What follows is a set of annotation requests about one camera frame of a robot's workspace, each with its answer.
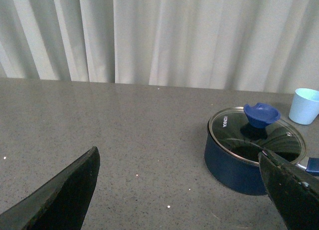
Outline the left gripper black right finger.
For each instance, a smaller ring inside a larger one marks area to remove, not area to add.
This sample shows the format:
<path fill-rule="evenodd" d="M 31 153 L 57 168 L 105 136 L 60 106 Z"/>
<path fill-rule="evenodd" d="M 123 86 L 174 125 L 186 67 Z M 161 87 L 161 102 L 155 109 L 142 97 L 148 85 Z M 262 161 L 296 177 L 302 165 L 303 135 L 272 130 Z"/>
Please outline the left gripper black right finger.
<path fill-rule="evenodd" d="M 270 150 L 258 154 L 266 192 L 289 230 L 319 228 L 319 180 Z"/>

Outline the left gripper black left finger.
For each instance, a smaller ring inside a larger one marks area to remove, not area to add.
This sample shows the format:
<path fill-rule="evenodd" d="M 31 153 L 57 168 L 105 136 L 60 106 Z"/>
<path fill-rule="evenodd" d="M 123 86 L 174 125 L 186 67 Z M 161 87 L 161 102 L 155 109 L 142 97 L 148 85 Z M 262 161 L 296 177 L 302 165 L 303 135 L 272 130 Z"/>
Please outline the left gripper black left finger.
<path fill-rule="evenodd" d="M 100 168 L 97 147 L 0 216 L 2 230 L 79 230 Z"/>

